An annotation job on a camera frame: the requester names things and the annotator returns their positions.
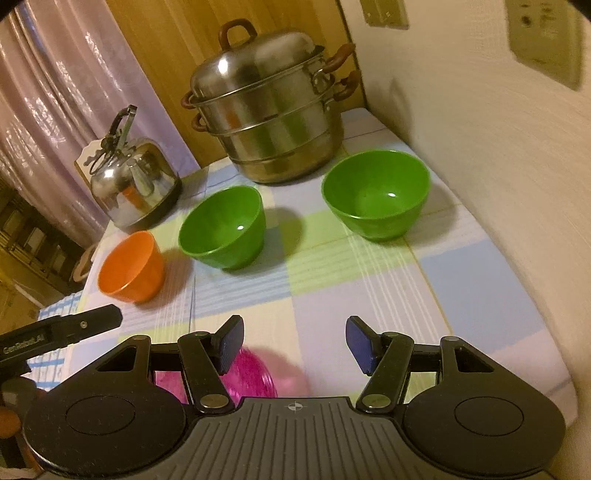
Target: stainless steel pot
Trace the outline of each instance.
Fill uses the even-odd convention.
[[[230,159],[245,177],[258,183],[276,183],[307,175],[331,160],[343,142],[343,122],[333,99],[324,104],[324,116],[328,129],[290,152],[262,160]]]
[[[228,31],[236,26],[250,38],[232,48]],[[196,130],[214,135],[251,127],[315,100],[331,87],[331,72],[355,51],[355,45],[346,43],[325,60],[324,47],[315,46],[305,33],[257,36],[244,18],[223,25],[219,41],[223,53],[195,70],[191,91],[181,100],[184,108],[199,108],[204,124],[194,124]]]
[[[232,48],[228,30],[238,25],[250,38]],[[261,183],[293,179],[331,159],[343,139],[336,102],[361,81],[355,70],[337,91],[332,72],[355,45],[344,44],[325,60],[324,47],[311,48],[307,35],[257,37],[246,19],[222,26],[219,39],[224,53],[196,70],[181,101],[199,109],[192,127],[216,136],[241,172]]]
[[[329,75],[318,77],[316,85],[312,83],[314,73],[324,65],[323,50],[319,47],[311,59],[217,98],[196,102],[194,93],[189,92],[183,106],[198,107],[205,125],[197,130],[213,135],[271,120],[316,100],[331,87],[334,78]]]

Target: table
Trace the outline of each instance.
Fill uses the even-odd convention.
[[[366,109],[345,112],[343,123],[345,140],[335,161],[371,148],[414,154]],[[355,314],[378,332],[403,332],[417,343],[462,337],[550,397],[572,423],[573,383],[542,317],[444,182],[431,172],[432,190],[417,223],[403,238],[375,244],[347,230],[322,200],[320,184],[332,164],[280,186],[254,184],[227,158],[183,179],[176,210],[152,229],[167,259],[167,279],[143,306],[113,302],[97,290],[102,260],[125,237],[110,224],[78,309],[115,303],[124,314],[122,326],[33,359],[40,367],[32,378],[51,388],[131,335],[173,342],[195,330],[215,331],[237,313],[245,321],[245,345],[265,361],[281,396],[355,398],[367,380],[345,343],[345,320]],[[196,203],[237,184],[261,192],[265,247],[252,265],[226,273],[184,256],[176,239]],[[62,358],[59,372],[44,364]]]

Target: wooden cabinet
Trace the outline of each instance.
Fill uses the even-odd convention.
[[[1,181],[0,249],[59,292],[80,290],[71,275],[84,249]]]
[[[217,55],[219,27],[235,18],[247,18],[259,33],[298,28],[309,34],[329,55],[348,40],[336,0],[107,0],[115,20],[138,59],[171,120],[203,167],[224,157],[219,142],[194,131],[194,111],[181,108],[197,65]],[[230,41],[246,38],[242,29],[230,32]],[[355,69],[353,58],[337,78]],[[343,110],[363,106],[361,88],[341,103]]]

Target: kettle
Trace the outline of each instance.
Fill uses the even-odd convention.
[[[92,164],[92,196],[115,226],[127,233],[146,230],[159,222],[174,207],[182,190],[178,175],[153,140],[127,141],[137,110],[135,105],[121,110],[100,150],[84,163]]]

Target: bowl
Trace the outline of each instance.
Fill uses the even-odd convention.
[[[350,230],[383,241],[408,231],[430,188],[429,171],[416,157],[370,150],[336,164],[322,182],[322,196]]]
[[[183,222],[178,245],[190,257],[215,268],[246,267],[261,252],[265,233],[261,194],[230,187],[197,205]]]
[[[142,303],[151,300],[164,283],[164,258],[154,236],[135,232],[107,256],[100,271],[99,290],[114,299]]]

